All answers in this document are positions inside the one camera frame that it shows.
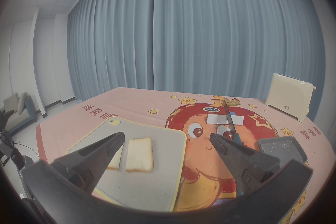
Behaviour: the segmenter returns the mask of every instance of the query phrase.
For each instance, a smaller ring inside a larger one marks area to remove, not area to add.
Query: sofa cushion
[[[9,117],[7,124],[5,126],[5,130],[10,131],[16,125],[19,125],[21,122],[25,121],[28,118],[29,118],[29,113],[26,108],[23,109],[21,114],[19,114],[18,112],[15,112],[12,116]]]
[[[14,112],[17,112],[18,105],[19,105],[19,97],[18,93],[14,93],[11,97],[3,100],[3,104],[5,105],[5,111],[11,111],[14,110]]]
[[[19,114],[21,114],[23,109],[25,108],[25,100],[27,98],[27,95],[28,95],[27,92],[24,92],[20,95],[19,104],[17,106],[17,111],[19,112]]]

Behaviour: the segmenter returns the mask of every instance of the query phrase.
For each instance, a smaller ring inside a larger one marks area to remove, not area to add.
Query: baking tray
[[[293,136],[263,138],[258,141],[258,144],[262,152],[280,159],[280,167],[291,159],[302,163],[307,162],[306,153]]]
[[[108,201],[121,206],[151,211],[172,211],[187,142],[184,132],[110,117],[69,148],[66,154],[117,132],[125,134],[119,170],[106,170],[95,190]],[[153,143],[153,170],[148,173],[126,172],[128,141],[149,136]]]

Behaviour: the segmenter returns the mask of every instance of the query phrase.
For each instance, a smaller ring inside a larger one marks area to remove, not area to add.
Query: cartoon character print
[[[292,215],[296,215],[299,209],[306,203],[305,197],[306,197],[306,190],[304,190],[304,192],[300,196],[300,199],[296,202],[291,211],[281,220],[281,224],[288,224],[291,221]]]
[[[225,99],[222,96],[214,96],[214,104],[193,102],[194,104],[182,105],[175,109],[166,121],[166,128],[182,130],[187,135],[175,211],[206,208],[236,197],[235,181],[209,140],[211,133],[233,140],[229,126],[206,122],[208,114],[225,114],[222,102],[226,101],[230,112],[244,116],[244,125],[235,127],[246,146],[259,150],[259,139],[278,136],[277,131],[266,119],[248,109],[238,107],[238,99]]]

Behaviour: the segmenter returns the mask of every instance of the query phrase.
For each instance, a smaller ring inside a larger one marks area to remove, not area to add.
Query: cable
[[[25,147],[27,147],[27,148],[30,148],[32,151],[34,151],[35,152],[35,154],[39,157],[39,159],[40,159],[40,156],[36,153],[36,151],[35,150],[33,150],[31,147],[29,147],[29,146],[25,146]]]

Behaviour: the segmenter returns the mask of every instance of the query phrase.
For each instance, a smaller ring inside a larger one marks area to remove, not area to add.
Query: cartoon eye
[[[217,127],[217,134],[222,135],[226,138],[233,139],[232,134],[230,132],[230,129],[226,127],[225,125],[219,125]]]
[[[199,138],[203,134],[203,128],[197,122],[191,123],[188,128],[188,134],[192,138]]]

